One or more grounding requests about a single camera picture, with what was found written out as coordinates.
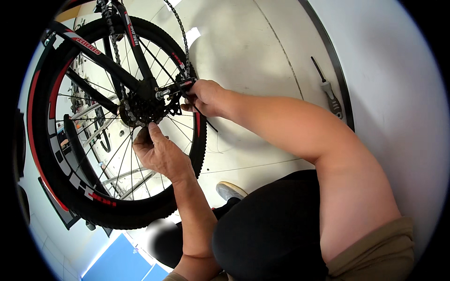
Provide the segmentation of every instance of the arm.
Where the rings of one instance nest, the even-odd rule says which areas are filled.
[[[187,280],[211,280],[220,271],[211,249],[217,219],[198,185],[189,157],[154,123],[139,132],[133,149],[144,167],[165,175],[173,184],[183,221],[183,256],[174,272]]]
[[[203,114],[229,119],[316,166],[325,262],[400,217],[380,164],[330,112],[295,98],[239,94],[213,81],[197,81],[191,94]]]

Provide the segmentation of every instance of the gray shoe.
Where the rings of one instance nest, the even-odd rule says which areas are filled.
[[[247,196],[247,193],[243,189],[229,182],[218,183],[216,185],[216,191],[225,201],[228,201],[232,197],[242,200]]]

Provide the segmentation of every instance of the hand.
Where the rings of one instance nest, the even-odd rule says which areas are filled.
[[[199,79],[192,86],[188,95],[198,108],[198,110],[207,117],[216,117],[221,115],[218,100],[225,92],[219,84],[213,80]],[[185,104],[181,105],[181,109],[190,112],[197,112],[189,100],[184,99]]]
[[[194,176],[191,159],[161,133],[158,125],[150,123],[141,129],[133,149],[145,168],[165,175],[172,183]]]

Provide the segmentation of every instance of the rear wheel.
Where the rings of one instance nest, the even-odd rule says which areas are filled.
[[[142,42],[173,78],[185,79],[186,59],[179,45],[152,23],[130,18]],[[125,32],[119,17],[112,17],[112,22],[116,35]],[[109,38],[109,27],[104,19],[99,19],[81,27],[77,33],[104,51],[102,39]],[[134,58],[129,42],[125,38],[117,45],[122,67],[142,79],[137,64],[132,61]],[[80,114],[95,106],[85,96],[79,97],[82,105],[76,110],[80,116],[70,119],[69,116],[74,115],[69,107],[65,108],[66,97],[59,94],[67,92],[62,84],[68,79],[64,78],[64,74],[70,65],[103,95],[114,98],[115,94],[110,83],[111,77],[101,66],[84,56],[77,60],[83,66],[74,62],[79,54],[71,44],[62,43],[49,51],[33,77],[28,101],[28,135],[33,158],[44,183],[62,205],[96,225],[134,229],[169,216],[176,210],[170,181],[163,175],[143,168],[131,148],[132,139],[140,127],[128,126],[120,116],[105,108],[104,120],[101,122],[98,122],[95,110]],[[153,76],[157,77],[158,86],[170,84],[171,79],[164,69],[148,53],[145,57]],[[190,73],[195,77],[192,68]],[[91,126],[93,123],[103,125],[95,130],[95,126]],[[61,130],[58,125],[63,125],[64,129]],[[164,117],[159,125],[163,133],[189,155],[198,177],[206,149],[205,120],[198,113],[183,112],[182,115]],[[100,146],[103,132],[105,136],[108,134],[111,146],[109,152]],[[89,169],[93,174],[86,175]]]

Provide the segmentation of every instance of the black bicycle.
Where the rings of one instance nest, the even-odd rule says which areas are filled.
[[[86,2],[72,1],[65,9]],[[96,225],[140,228],[177,209],[170,181],[142,167],[131,148],[149,122],[189,154],[197,177],[202,168],[207,120],[181,111],[180,98],[197,78],[180,18],[166,2],[180,23],[185,52],[159,27],[129,16],[118,0],[97,0],[101,18],[76,32],[53,21],[42,37],[45,49],[27,110],[32,155],[60,205]],[[65,79],[77,93],[67,95]],[[66,108],[65,95],[84,101],[75,114]],[[100,146],[107,135],[108,147]],[[67,143],[71,149],[63,151]]]

